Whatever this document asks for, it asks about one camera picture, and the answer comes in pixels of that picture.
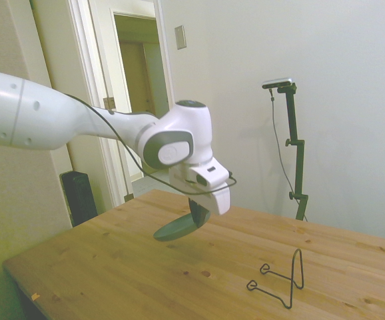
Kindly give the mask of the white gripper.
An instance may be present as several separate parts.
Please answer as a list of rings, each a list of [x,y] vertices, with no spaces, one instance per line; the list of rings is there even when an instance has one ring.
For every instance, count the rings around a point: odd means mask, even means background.
[[[210,213],[222,215],[230,209],[229,172],[220,163],[187,165],[169,169],[170,184],[187,195],[191,217],[199,228]]]

